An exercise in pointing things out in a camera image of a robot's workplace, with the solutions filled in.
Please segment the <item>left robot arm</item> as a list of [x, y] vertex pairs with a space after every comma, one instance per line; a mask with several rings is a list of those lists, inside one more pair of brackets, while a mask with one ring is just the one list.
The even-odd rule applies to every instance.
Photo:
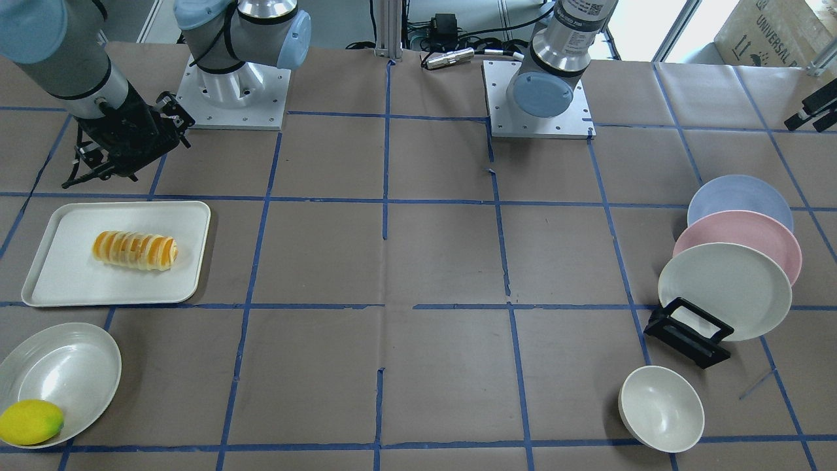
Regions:
[[[527, 60], [574, 83], [590, 63], [589, 48], [604, 31], [613, 1], [556, 1], [536, 20]], [[715, 36], [726, 63], [802, 67], [810, 75], [835, 75], [834, 1], [740, 1]]]

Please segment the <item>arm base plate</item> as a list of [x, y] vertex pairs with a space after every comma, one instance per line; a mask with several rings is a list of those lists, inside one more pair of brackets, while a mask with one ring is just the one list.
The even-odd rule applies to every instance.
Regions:
[[485, 101], [494, 137], [586, 139], [596, 131], [583, 84], [521, 72], [521, 64], [483, 63]]
[[244, 63], [227, 74], [185, 69], [176, 96], [195, 129], [281, 131], [291, 71]]

